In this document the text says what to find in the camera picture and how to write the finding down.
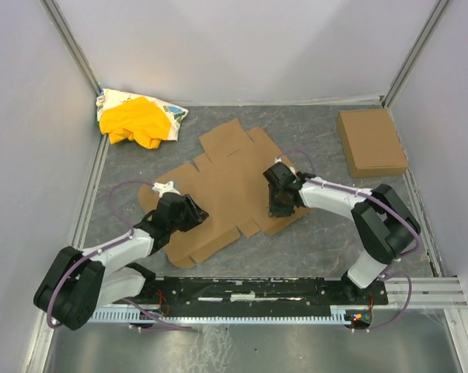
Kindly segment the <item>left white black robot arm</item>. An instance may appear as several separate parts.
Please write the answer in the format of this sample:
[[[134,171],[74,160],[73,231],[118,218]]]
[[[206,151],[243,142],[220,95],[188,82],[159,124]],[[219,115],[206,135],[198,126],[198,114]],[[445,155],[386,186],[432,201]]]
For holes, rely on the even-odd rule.
[[[208,216],[190,195],[164,193],[128,233],[89,249],[61,249],[33,297],[34,305],[45,311],[52,329],[81,328],[98,308],[141,294],[155,273],[138,260],[154,255],[173,233],[188,232]]]

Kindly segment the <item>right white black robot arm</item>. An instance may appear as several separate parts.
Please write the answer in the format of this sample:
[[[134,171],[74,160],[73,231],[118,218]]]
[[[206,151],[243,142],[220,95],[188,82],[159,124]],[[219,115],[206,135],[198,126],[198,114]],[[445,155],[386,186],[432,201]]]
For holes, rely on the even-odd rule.
[[[292,216],[299,208],[320,209],[354,222],[364,250],[345,277],[367,288],[395,260],[421,247],[421,228],[396,191],[331,183],[311,173],[295,171],[280,159],[264,172],[269,187],[268,214]]]

